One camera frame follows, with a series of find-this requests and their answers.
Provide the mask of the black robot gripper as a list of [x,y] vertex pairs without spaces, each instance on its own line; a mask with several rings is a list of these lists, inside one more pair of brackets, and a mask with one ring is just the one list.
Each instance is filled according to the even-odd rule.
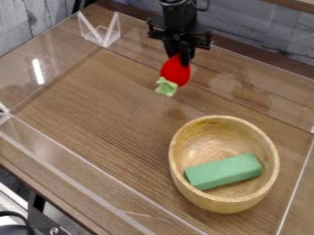
[[190,61],[195,56],[195,47],[206,50],[211,49],[213,32],[206,27],[197,25],[186,29],[171,29],[166,26],[163,17],[150,17],[147,19],[147,25],[149,37],[153,39],[163,39],[169,57],[173,57],[178,53],[177,40],[191,41],[182,41],[179,45],[181,62],[185,67],[190,65]]

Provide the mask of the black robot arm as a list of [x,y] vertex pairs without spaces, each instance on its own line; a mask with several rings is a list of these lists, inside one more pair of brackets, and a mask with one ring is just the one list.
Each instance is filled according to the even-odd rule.
[[158,0],[162,17],[147,19],[149,37],[163,41],[169,57],[177,55],[185,67],[195,57],[198,48],[210,50],[213,32],[198,24],[198,12],[209,9],[198,7],[198,0]]

